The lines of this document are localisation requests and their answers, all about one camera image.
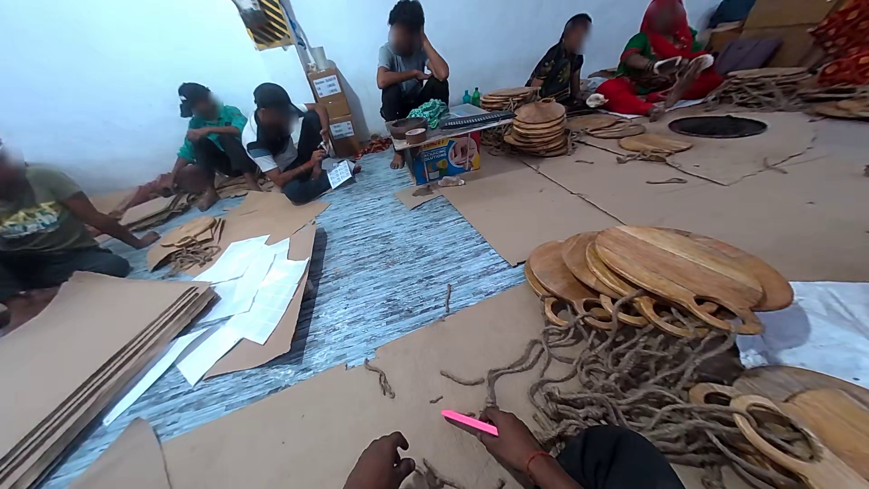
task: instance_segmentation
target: wooden bowl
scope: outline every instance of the wooden bowl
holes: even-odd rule
[[[391,134],[395,139],[404,139],[407,137],[408,131],[412,129],[424,129],[427,127],[428,121],[425,117],[398,119],[389,126],[389,134]]]

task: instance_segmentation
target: bangle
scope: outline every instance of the bangle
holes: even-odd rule
[[[542,450],[540,450],[539,452],[534,452],[531,454],[530,457],[528,457],[528,462],[525,463],[525,475],[527,475],[528,478],[531,479],[531,482],[534,482],[534,476],[531,475],[531,462],[534,462],[534,459],[536,459],[537,457],[540,457],[540,456],[552,457],[552,455],[550,455],[549,452],[543,452]]]

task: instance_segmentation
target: pink marker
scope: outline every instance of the pink marker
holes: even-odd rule
[[[441,415],[447,419],[447,422],[450,425],[455,425],[473,435],[479,432],[483,432],[495,437],[498,436],[498,428],[490,425],[489,423],[483,423],[478,419],[465,416],[464,414],[459,414],[458,412],[449,409],[441,411]]]

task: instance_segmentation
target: patterned fabric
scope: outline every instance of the patterned fabric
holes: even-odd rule
[[[811,31],[835,61],[820,72],[824,86],[869,84],[869,0],[853,0]]]

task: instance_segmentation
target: headscarf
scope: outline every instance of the headscarf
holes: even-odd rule
[[[654,30],[653,20],[659,10],[669,9],[677,4],[682,7],[682,16],[673,20],[673,32],[669,33],[676,40],[676,43],[673,44]],[[685,13],[682,0],[652,0],[646,9],[646,15],[643,17],[640,32],[646,35],[649,43],[652,45],[652,51],[661,59],[677,56],[693,58],[703,54],[702,52],[691,52],[693,35],[691,27],[688,25],[688,15]]]

